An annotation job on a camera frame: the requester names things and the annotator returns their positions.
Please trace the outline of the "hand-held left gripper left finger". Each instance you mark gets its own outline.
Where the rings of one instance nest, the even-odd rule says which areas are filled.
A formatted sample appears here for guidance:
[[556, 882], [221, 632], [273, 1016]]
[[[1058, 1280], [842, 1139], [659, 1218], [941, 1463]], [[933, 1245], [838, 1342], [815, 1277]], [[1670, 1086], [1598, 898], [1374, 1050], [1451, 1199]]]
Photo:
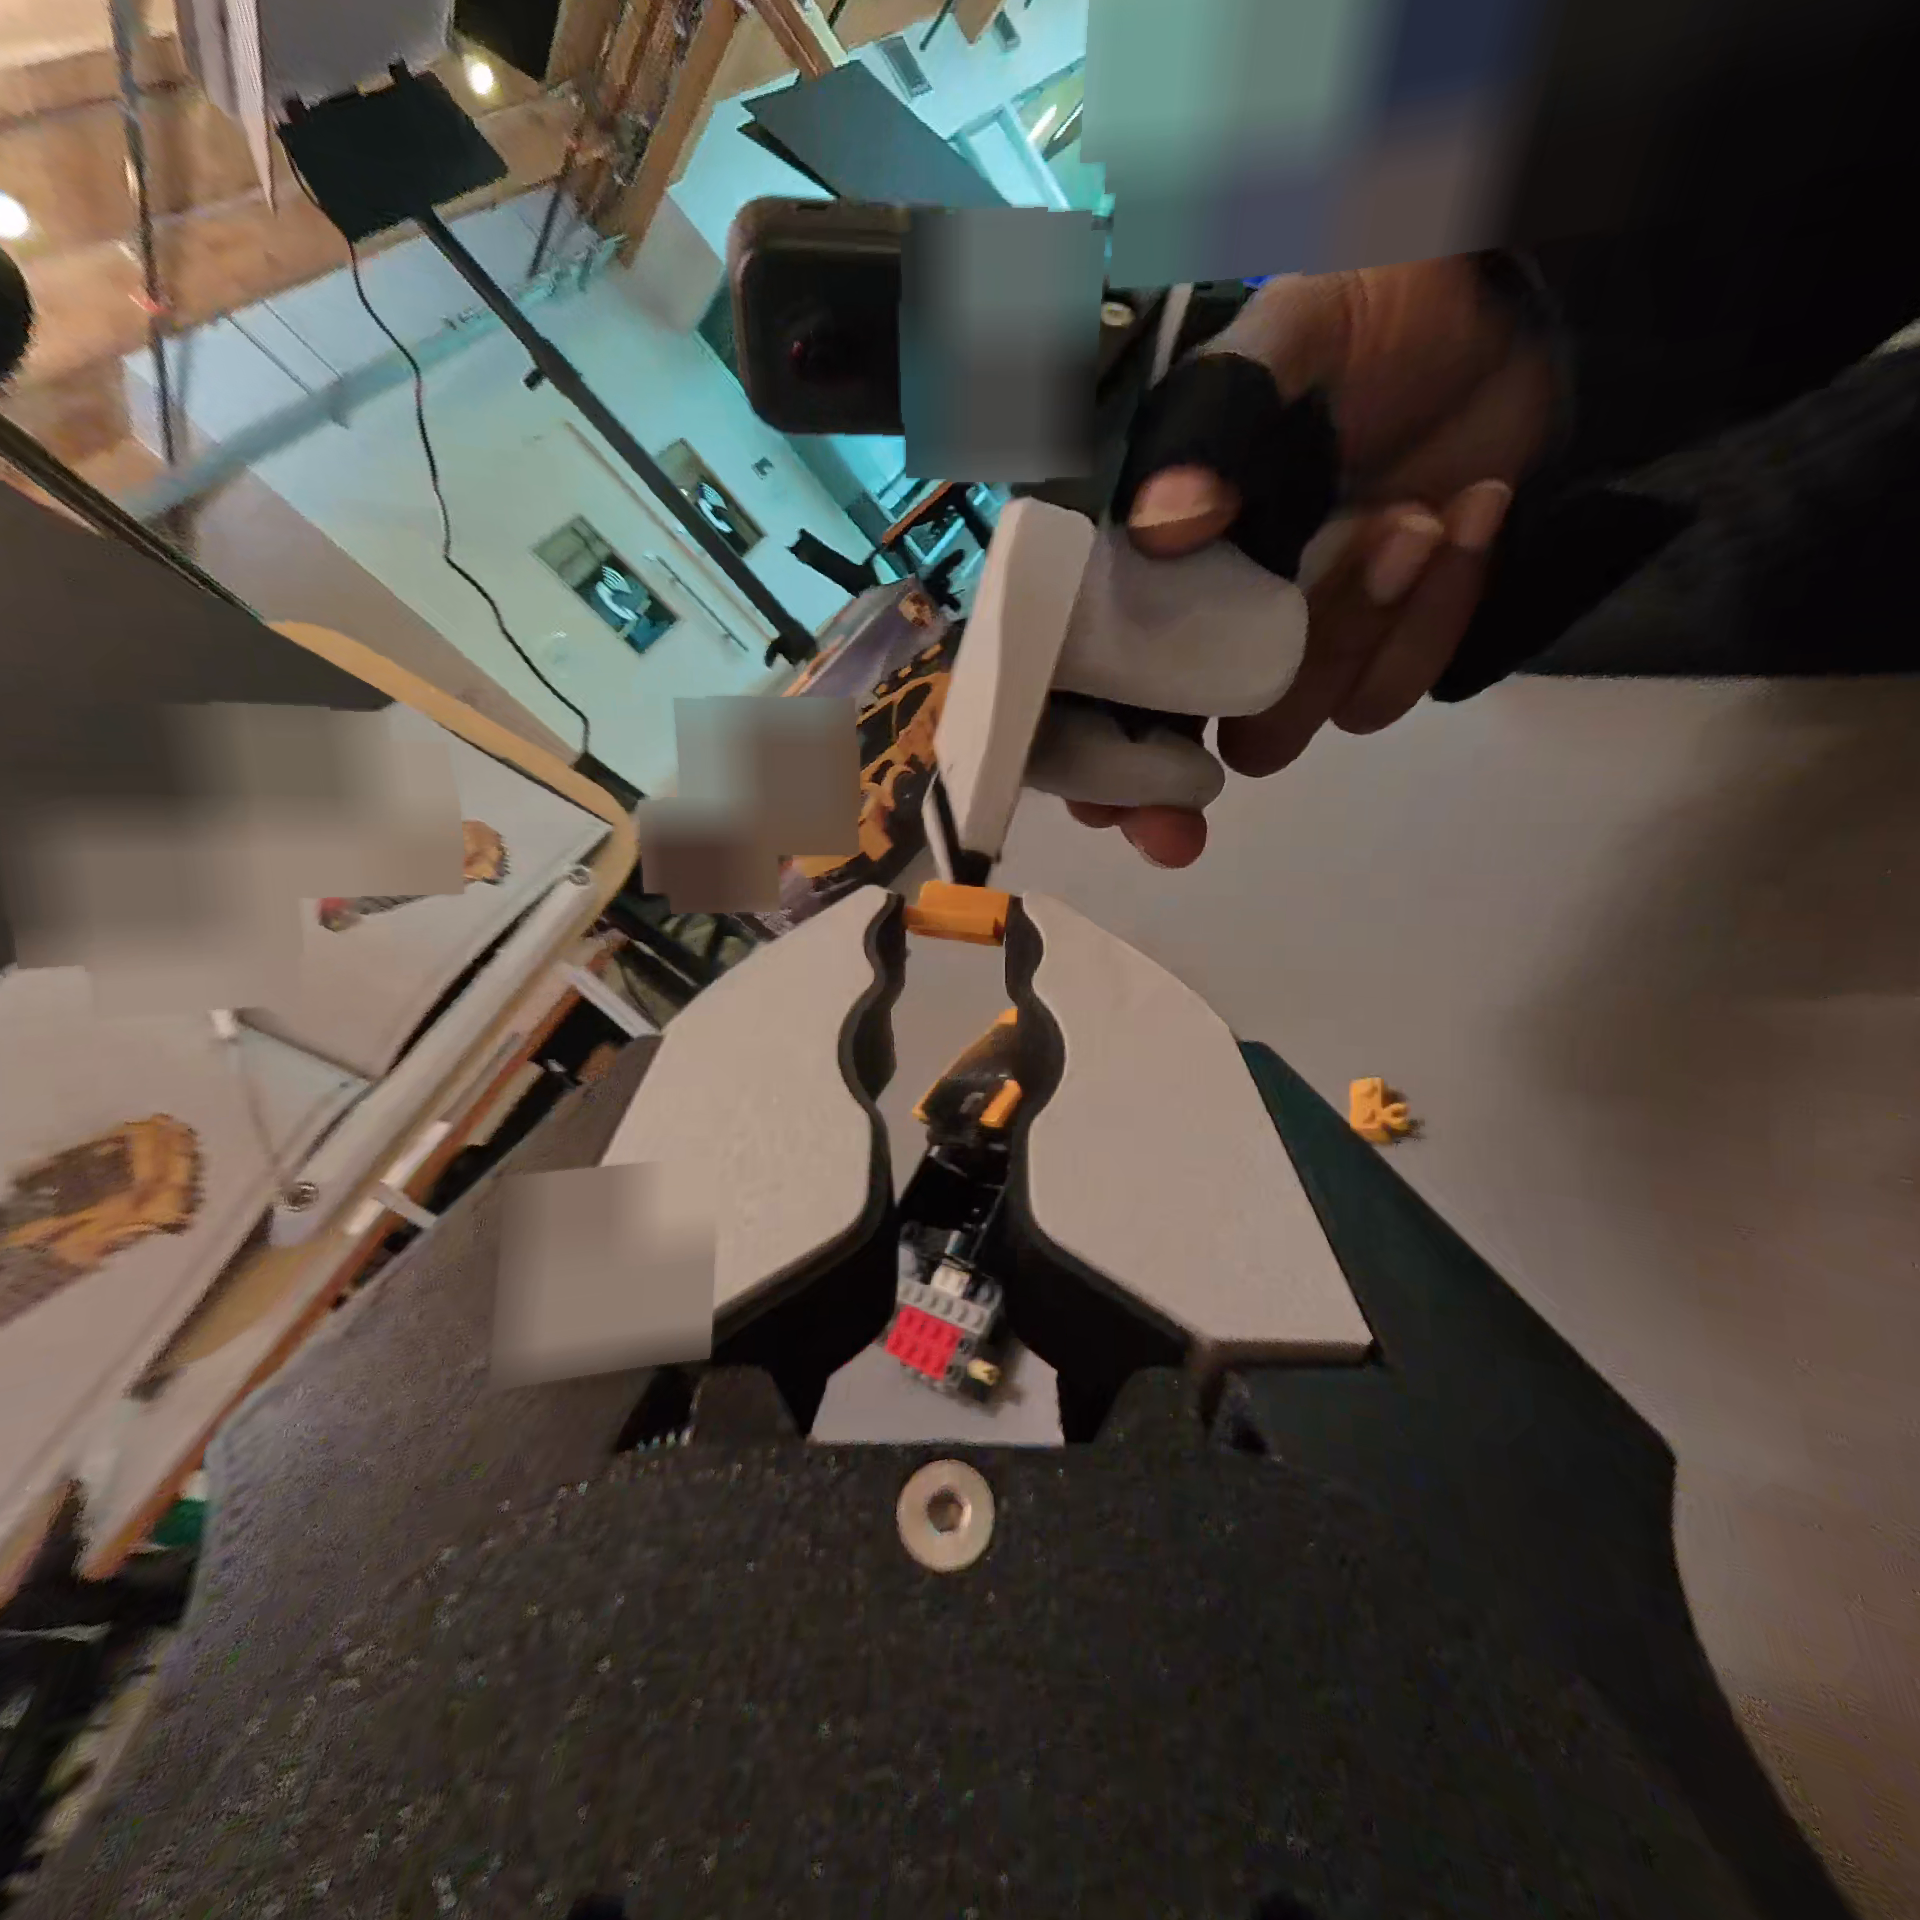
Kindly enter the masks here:
[[906, 900], [855, 888], [668, 1023], [605, 1152], [692, 1174], [713, 1223], [710, 1367], [769, 1374], [803, 1434], [895, 1306], [877, 1098], [902, 982]]

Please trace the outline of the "black panel on stand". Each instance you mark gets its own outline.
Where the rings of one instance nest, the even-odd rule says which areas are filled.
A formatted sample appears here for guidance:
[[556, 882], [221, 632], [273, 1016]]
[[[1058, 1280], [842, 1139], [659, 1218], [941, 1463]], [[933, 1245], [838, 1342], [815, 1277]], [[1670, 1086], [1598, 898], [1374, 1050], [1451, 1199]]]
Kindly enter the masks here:
[[542, 382], [587, 420], [769, 622], [771, 654], [790, 666], [815, 656], [815, 637], [441, 220], [444, 204], [503, 182], [508, 165], [439, 78], [394, 64], [387, 85], [371, 91], [350, 90], [315, 104], [287, 102], [277, 132], [295, 178], [350, 248], [391, 229], [417, 227], [509, 331]]

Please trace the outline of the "lego instruction booklet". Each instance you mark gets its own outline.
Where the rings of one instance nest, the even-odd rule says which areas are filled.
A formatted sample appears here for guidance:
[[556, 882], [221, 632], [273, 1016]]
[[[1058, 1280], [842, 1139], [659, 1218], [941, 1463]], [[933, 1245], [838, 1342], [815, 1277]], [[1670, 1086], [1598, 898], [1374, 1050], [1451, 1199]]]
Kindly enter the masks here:
[[76, 1472], [227, 1271], [343, 1211], [607, 898], [604, 799], [391, 720], [454, 805], [454, 891], [300, 900], [292, 970], [234, 1012], [140, 1012], [130, 975], [78, 967], [5, 975], [5, 1512]]

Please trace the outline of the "framed wall picture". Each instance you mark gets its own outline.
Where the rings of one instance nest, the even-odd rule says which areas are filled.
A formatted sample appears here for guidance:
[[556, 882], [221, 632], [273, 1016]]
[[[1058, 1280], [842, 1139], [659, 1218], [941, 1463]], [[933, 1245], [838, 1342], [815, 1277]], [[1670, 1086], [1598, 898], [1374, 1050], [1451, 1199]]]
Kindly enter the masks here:
[[617, 640], [641, 656], [682, 623], [682, 612], [583, 516], [543, 534], [533, 552]]
[[764, 530], [709, 462], [683, 438], [662, 446], [655, 456], [689, 506], [713, 527], [730, 551], [745, 559], [764, 539]]

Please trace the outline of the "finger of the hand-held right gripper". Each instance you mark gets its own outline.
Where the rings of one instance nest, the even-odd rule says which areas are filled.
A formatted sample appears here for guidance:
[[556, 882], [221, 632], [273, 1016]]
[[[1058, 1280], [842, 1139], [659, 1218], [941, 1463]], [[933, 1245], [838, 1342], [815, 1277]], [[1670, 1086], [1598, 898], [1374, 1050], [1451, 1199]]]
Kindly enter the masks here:
[[1095, 534], [1089, 516], [1026, 495], [998, 515], [933, 736], [940, 880], [985, 884], [1002, 856]]

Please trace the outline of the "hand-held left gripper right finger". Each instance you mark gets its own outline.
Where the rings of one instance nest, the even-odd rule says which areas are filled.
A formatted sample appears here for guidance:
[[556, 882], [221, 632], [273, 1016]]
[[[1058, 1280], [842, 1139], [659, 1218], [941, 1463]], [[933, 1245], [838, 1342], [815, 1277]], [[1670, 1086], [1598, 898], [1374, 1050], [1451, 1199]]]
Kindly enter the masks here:
[[1063, 1437], [1124, 1386], [1246, 1365], [1356, 1365], [1377, 1339], [1226, 1020], [1054, 895], [1014, 900], [998, 1268], [1017, 1339], [1055, 1379]]

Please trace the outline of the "orange black lego car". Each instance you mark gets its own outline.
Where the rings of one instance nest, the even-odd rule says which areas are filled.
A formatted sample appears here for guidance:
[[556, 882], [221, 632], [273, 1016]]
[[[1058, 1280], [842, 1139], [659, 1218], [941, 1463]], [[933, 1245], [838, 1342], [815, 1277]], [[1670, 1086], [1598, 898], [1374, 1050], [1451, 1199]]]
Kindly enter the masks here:
[[1012, 1343], [995, 1236], [1025, 1104], [1017, 1070], [1017, 1008], [1003, 1008], [914, 1109], [926, 1142], [901, 1199], [881, 1339], [908, 1375], [981, 1408], [1002, 1400]]

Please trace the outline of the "person's right hand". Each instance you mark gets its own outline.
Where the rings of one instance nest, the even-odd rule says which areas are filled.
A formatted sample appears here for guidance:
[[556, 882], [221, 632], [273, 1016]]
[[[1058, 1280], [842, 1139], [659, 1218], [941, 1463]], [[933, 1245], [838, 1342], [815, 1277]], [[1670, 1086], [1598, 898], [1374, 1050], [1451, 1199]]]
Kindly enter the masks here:
[[1222, 766], [1270, 778], [1325, 728], [1389, 728], [1445, 677], [1548, 446], [1557, 367], [1475, 255], [1269, 279], [1181, 367], [1207, 355], [1281, 403], [1318, 394], [1334, 432], [1302, 662], [1276, 703], [1215, 720]]

